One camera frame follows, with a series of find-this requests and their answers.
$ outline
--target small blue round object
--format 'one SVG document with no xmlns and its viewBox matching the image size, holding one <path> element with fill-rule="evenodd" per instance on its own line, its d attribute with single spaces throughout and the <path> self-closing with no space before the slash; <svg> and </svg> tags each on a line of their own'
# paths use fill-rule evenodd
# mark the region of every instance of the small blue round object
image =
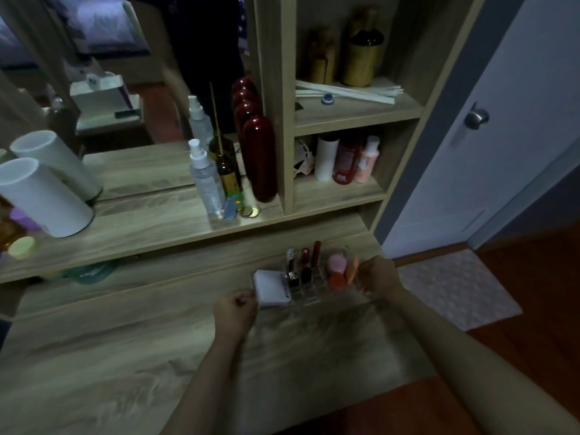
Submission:
<svg viewBox="0 0 580 435">
<path fill-rule="evenodd" d="M 332 105 L 334 103 L 334 96 L 330 93 L 327 93 L 321 99 L 323 105 Z"/>
</svg>

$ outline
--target door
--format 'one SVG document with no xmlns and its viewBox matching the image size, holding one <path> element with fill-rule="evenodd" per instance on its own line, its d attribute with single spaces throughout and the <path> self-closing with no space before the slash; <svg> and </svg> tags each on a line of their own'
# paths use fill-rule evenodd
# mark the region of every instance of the door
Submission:
<svg viewBox="0 0 580 435">
<path fill-rule="evenodd" d="M 580 0 L 524 1 L 383 244 L 388 256 L 467 241 L 580 136 L 578 12 Z M 472 107 L 489 114 L 479 129 L 464 123 Z"/>
</svg>

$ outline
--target white rug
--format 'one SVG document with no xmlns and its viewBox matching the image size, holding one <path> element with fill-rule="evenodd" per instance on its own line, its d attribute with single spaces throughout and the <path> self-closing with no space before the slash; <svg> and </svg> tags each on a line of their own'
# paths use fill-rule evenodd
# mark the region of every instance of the white rug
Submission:
<svg viewBox="0 0 580 435">
<path fill-rule="evenodd" d="M 462 330 L 521 314 L 517 302 L 471 250 L 398 270 L 405 287 Z"/>
</svg>

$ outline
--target red-brown floor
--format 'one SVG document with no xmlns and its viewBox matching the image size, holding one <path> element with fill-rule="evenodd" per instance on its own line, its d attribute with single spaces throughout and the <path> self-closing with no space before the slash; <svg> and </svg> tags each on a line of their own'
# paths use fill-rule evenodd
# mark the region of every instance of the red-brown floor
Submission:
<svg viewBox="0 0 580 435">
<path fill-rule="evenodd" d="M 580 227 L 478 252 L 524 314 L 469 332 L 580 419 Z M 283 435 L 480 433 L 440 378 L 405 385 Z"/>
</svg>

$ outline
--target door knob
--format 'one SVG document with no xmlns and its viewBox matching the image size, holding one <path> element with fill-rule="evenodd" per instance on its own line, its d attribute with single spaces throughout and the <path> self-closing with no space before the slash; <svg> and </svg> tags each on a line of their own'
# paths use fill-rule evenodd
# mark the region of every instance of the door knob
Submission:
<svg viewBox="0 0 580 435">
<path fill-rule="evenodd" d="M 465 116 L 463 122 L 470 130 L 479 130 L 481 125 L 489 122 L 489 114 L 483 108 L 474 108 Z"/>
</svg>

